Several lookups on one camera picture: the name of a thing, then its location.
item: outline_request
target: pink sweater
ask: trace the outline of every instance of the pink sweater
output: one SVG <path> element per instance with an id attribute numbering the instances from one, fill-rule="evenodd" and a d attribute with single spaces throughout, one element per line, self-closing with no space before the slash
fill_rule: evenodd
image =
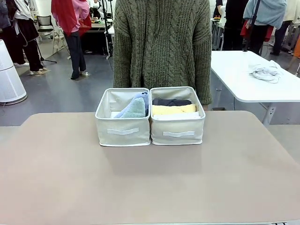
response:
<path id="1" fill-rule="evenodd" d="M 72 33 L 76 32 L 80 28 L 79 19 L 86 19 L 90 13 L 90 6 L 87 1 L 80 1 L 80 0 L 72 0 L 75 16 L 77 20 L 76 26 L 72 29 Z M 56 21 L 58 21 L 57 15 L 53 14 L 53 17 Z"/>

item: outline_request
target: white cylindrical appliance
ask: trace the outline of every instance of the white cylindrical appliance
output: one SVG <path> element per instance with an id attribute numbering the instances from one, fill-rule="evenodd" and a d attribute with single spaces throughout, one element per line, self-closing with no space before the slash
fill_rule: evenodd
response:
<path id="1" fill-rule="evenodd" d="M 0 55 L 0 105 L 22 102 L 27 98 L 27 93 L 1 39 Z"/>

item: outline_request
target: yellow towel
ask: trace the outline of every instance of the yellow towel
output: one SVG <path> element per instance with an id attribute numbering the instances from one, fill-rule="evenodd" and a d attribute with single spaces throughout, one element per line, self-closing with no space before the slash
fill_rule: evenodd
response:
<path id="1" fill-rule="evenodd" d="M 184 105 L 184 106 L 164 106 L 164 105 L 153 105 L 153 115 L 171 115 L 179 113 L 195 113 L 196 105 Z"/>

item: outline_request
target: black chair backrest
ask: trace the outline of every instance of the black chair backrest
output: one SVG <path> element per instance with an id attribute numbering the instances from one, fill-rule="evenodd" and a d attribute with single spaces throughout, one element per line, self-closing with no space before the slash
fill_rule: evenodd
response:
<path id="1" fill-rule="evenodd" d="M 37 23 L 39 26 L 53 26 L 51 16 L 37 16 Z"/>

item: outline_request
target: basket handle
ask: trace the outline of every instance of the basket handle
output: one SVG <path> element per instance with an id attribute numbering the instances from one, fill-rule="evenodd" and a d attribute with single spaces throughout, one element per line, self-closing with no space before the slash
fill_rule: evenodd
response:
<path id="1" fill-rule="evenodd" d="M 136 132 L 139 132 L 139 128 L 133 128 L 131 130 L 123 130 L 123 131 L 107 129 L 107 133 L 112 135 L 130 135 Z"/>
<path id="2" fill-rule="evenodd" d="M 163 132 L 163 136 L 170 136 L 170 137 L 183 137 L 183 136 L 194 136 L 195 131 L 187 131 L 182 133 L 171 133 L 171 132 Z"/>

